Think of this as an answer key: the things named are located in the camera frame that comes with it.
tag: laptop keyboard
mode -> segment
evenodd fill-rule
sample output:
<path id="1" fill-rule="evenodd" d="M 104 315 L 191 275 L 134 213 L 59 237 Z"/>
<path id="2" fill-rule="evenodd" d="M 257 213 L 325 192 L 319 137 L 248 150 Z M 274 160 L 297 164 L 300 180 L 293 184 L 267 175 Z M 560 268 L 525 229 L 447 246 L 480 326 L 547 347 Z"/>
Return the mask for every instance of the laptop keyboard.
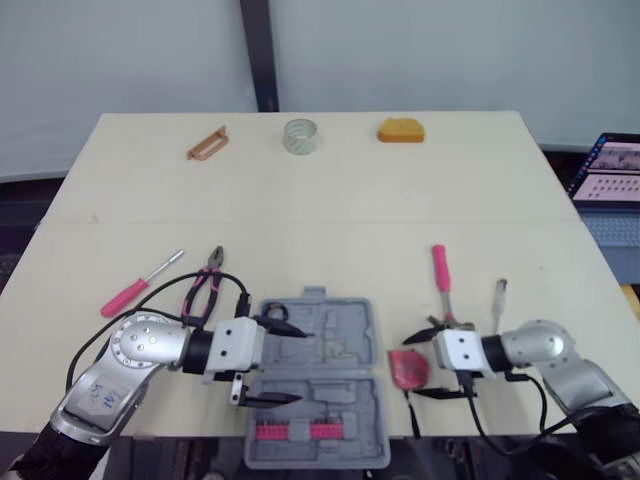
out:
<path id="1" fill-rule="evenodd" d="M 640 247 L 640 215 L 582 215 L 601 247 Z"/>

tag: pink screwdriver handle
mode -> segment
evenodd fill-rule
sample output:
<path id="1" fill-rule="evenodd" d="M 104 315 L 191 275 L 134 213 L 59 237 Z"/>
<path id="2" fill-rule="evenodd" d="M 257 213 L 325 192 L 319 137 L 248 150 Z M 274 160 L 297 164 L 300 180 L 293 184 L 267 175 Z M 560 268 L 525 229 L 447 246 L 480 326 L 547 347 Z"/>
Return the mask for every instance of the pink screwdriver handle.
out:
<path id="1" fill-rule="evenodd" d="M 135 283 L 132 283 L 118 295 L 109 300 L 109 303 L 107 303 L 100 309 L 100 313 L 105 318 L 117 315 L 124 309 L 124 307 L 129 305 L 134 298 L 140 295 L 140 292 L 142 292 L 148 286 L 148 282 L 146 282 L 142 278 L 139 278 L 135 281 Z"/>
<path id="2" fill-rule="evenodd" d="M 447 252 L 444 245 L 434 245 L 431 249 L 433 263 L 436 268 L 436 284 L 440 292 L 451 291 L 451 277 L 449 277 L 449 267 L 447 266 Z"/>

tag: pliers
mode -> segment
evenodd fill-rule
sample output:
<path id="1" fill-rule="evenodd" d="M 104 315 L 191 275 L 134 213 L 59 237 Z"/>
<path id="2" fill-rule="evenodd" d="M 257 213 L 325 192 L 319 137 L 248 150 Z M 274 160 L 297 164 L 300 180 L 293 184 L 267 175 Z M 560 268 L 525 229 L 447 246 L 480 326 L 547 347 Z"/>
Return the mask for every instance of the pliers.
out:
<path id="1" fill-rule="evenodd" d="M 220 281 L 222 277 L 217 275 L 209 275 L 210 273 L 219 272 L 220 267 L 222 266 L 222 262 L 224 260 L 224 250 L 221 246 L 217 246 L 211 255 L 209 255 L 209 259 L 207 261 L 207 265 L 204 268 L 201 268 L 198 273 L 199 275 L 196 277 L 193 285 L 187 292 L 187 296 L 184 299 L 184 303 L 182 304 L 182 314 L 181 320 L 184 324 L 190 325 L 196 328 L 204 327 L 205 323 L 209 320 L 211 313 L 213 312 L 214 307 L 216 306 L 216 302 L 218 300 L 218 290 L 220 287 Z M 199 317 L 191 315 L 191 307 L 193 306 L 193 301 L 196 298 L 196 295 L 200 291 L 202 285 L 207 282 L 207 279 L 211 280 L 210 288 L 209 288 L 209 300 L 207 300 L 207 306 L 204 308 L 202 315 Z"/>

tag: screwdriver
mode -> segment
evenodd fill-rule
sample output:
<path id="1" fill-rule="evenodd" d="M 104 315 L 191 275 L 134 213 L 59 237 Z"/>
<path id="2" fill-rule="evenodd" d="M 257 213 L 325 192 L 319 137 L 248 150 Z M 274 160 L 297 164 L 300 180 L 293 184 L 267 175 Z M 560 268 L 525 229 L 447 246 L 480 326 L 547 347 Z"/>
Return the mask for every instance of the screwdriver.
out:
<path id="1" fill-rule="evenodd" d="M 442 295 L 442 308 L 444 310 L 444 324 L 449 328 L 460 328 L 462 330 L 475 330 L 473 323 L 459 323 L 453 316 L 451 310 L 451 277 L 449 276 L 449 266 L 447 265 L 447 252 L 444 245 L 434 245 L 431 249 L 433 263 L 436 271 L 436 284 Z"/>
<path id="2" fill-rule="evenodd" d="M 171 255 L 166 262 L 156 268 L 145 278 L 139 278 L 123 291 L 121 291 L 118 295 L 109 300 L 109 302 L 100 309 L 100 313 L 102 314 L 102 316 L 105 318 L 109 318 L 120 313 L 124 309 L 124 307 L 129 305 L 134 298 L 140 295 L 140 292 L 142 292 L 149 286 L 149 282 L 153 280 L 156 275 L 162 272 L 173 262 L 178 260 L 182 255 L 184 255 L 184 250 L 178 250 L 176 253 Z"/>

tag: laptop screen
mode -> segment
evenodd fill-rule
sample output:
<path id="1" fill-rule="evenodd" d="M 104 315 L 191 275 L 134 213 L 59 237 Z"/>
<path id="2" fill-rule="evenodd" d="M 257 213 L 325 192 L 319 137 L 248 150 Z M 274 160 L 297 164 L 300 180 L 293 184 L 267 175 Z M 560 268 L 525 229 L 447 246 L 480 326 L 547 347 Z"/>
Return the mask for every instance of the laptop screen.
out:
<path id="1" fill-rule="evenodd" d="M 603 133 L 568 193 L 576 204 L 640 205 L 640 135 Z"/>

